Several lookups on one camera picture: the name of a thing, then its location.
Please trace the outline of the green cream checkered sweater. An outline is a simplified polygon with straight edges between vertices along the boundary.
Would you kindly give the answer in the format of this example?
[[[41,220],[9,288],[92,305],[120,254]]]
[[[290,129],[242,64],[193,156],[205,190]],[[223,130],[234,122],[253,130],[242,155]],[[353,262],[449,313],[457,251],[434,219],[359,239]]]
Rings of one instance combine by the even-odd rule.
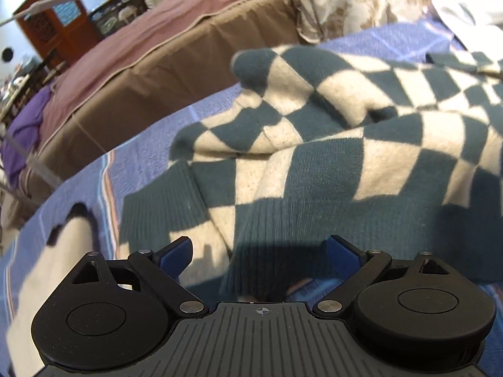
[[[323,245],[333,234],[502,279],[500,61],[281,46],[238,53],[232,68],[232,107],[183,128],[167,170],[124,199],[130,251],[189,237],[183,284],[220,277],[257,300],[335,276]]]

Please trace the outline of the folded beige sweater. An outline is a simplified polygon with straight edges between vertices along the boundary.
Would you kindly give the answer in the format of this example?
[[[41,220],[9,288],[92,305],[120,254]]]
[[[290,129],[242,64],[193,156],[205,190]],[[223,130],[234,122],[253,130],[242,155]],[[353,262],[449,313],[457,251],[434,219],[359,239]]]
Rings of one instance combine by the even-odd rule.
[[[99,248],[96,237],[96,218],[83,203],[74,204],[65,222],[51,230],[43,252],[21,286],[18,310],[7,331],[14,376],[34,376],[43,368],[31,338],[31,322],[75,264]]]

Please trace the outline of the blue plaid bed sheet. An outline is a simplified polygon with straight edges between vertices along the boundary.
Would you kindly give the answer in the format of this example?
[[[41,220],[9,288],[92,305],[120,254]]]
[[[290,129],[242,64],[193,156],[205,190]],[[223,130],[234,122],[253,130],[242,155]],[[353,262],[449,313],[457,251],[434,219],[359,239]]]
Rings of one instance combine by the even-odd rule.
[[[99,157],[66,181],[31,217],[1,260],[1,331],[7,333],[18,310],[19,292],[25,278],[43,252],[53,227],[63,221],[74,203],[84,203],[97,221],[99,250],[108,258],[132,242],[141,248],[166,243],[173,208],[181,200],[172,192],[163,173],[168,167],[171,143],[188,126],[202,128],[205,117],[230,108],[238,88],[218,92],[156,122],[138,136]],[[477,186],[472,191],[472,215],[460,209],[442,213],[445,226],[440,235],[426,233],[426,189],[420,189],[412,206],[392,206],[384,198],[352,203],[348,192],[336,187],[356,165],[362,148],[345,141],[341,155],[309,156],[294,185],[301,195],[280,210],[278,203],[252,212],[240,207],[232,234],[251,232],[251,239],[267,233],[288,239],[318,243],[331,234],[368,246],[385,236],[385,249],[407,256],[419,247],[432,246],[449,252],[455,246],[480,250],[490,264],[502,264],[502,223],[493,212],[497,190]]]

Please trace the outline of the purple cloth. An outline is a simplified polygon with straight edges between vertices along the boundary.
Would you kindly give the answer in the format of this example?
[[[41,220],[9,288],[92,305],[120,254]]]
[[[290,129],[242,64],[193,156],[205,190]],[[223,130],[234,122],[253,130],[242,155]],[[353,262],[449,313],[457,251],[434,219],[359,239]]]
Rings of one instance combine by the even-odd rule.
[[[39,129],[43,121],[43,110],[49,103],[51,86],[39,90],[13,120],[7,132],[27,151],[39,142]],[[19,175],[26,166],[22,157],[6,140],[1,145],[1,159],[8,183],[14,189],[19,186]]]

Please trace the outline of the brown pink bed cover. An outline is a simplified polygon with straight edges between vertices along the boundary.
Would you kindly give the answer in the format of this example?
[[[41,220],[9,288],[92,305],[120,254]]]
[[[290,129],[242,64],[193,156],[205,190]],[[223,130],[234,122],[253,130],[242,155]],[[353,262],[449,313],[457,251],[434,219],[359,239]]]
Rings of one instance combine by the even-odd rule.
[[[234,85],[235,53],[298,40],[284,0],[164,0],[49,86],[33,156],[68,179],[163,117]]]

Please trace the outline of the white cloth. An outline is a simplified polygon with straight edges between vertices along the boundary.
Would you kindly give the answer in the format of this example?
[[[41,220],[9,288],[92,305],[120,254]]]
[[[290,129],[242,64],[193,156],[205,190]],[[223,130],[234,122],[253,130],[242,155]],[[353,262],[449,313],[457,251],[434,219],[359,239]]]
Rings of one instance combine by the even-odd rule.
[[[467,51],[502,58],[502,5],[484,0],[431,0],[444,25]]]

